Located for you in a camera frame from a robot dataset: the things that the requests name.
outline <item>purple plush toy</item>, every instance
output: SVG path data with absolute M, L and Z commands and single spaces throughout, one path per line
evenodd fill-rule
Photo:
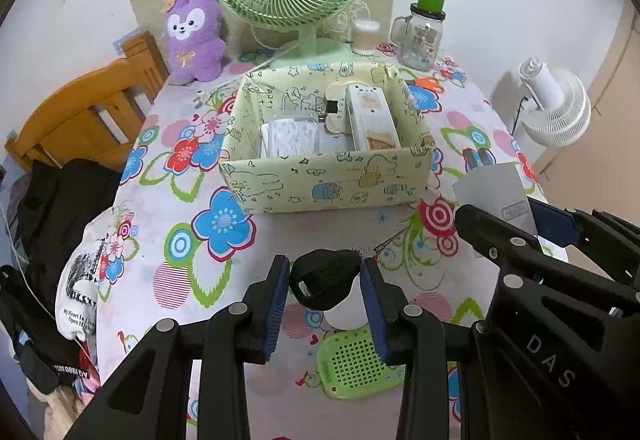
M 167 15 L 169 82 L 207 82 L 218 77 L 226 48 L 220 39 L 220 4 L 216 0 L 175 0 Z

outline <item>fabric box with cartoon print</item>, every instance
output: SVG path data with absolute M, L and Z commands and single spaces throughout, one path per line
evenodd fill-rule
M 272 113 L 312 109 L 348 84 L 379 86 L 401 149 L 260 158 L 260 125 Z M 220 153 L 220 171 L 247 214 L 405 204 L 420 199 L 433 139 L 398 70 L 389 64 L 311 64 L 267 69 L 242 79 Z

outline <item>green plastic tray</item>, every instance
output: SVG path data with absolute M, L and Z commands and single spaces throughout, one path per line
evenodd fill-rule
M 404 366 L 387 366 L 373 349 L 369 326 L 327 337 L 318 348 L 324 392 L 354 399 L 389 390 L 404 381 Z

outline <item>wooden chair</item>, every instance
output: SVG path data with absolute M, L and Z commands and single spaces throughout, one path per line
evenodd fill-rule
M 144 116 L 126 90 L 136 84 L 153 103 L 168 71 L 149 32 L 123 43 L 125 58 L 62 86 L 30 116 L 5 148 L 26 171 L 34 160 L 62 167 L 87 158 L 121 170 L 140 132 Z M 103 107 L 126 136 L 122 144 L 98 115 Z

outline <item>white fan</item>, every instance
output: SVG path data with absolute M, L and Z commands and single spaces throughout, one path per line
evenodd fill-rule
M 567 70 L 549 70 L 537 57 L 524 61 L 519 73 L 533 96 L 520 115 L 527 134 L 545 147 L 578 140 L 591 120 L 591 104 L 580 79 Z

